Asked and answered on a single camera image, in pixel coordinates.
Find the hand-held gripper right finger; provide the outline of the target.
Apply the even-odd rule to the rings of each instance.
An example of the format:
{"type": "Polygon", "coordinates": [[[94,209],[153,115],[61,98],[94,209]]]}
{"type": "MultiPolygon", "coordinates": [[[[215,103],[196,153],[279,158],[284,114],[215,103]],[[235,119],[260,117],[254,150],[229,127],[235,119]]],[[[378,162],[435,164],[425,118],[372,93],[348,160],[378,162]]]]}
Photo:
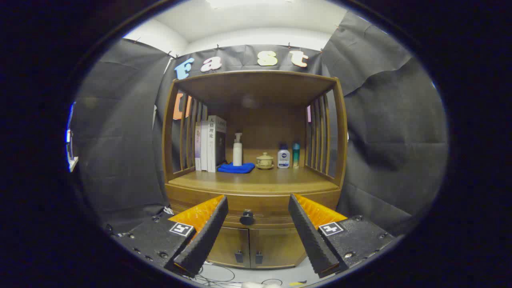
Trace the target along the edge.
{"type": "Polygon", "coordinates": [[[362,215],[347,217],[298,194],[291,194],[288,211],[320,278],[363,264],[395,241],[362,215]]]}

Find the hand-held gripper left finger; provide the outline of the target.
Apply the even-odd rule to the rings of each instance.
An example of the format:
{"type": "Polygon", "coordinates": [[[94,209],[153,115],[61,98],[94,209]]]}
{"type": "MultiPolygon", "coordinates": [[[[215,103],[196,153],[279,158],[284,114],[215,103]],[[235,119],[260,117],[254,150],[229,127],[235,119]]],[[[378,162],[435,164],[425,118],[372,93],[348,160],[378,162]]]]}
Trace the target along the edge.
{"type": "Polygon", "coordinates": [[[209,256],[227,214],[228,199],[219,195],[177,215],[163,212],[115,239],[150,265],[193,278],[209,256]]]}

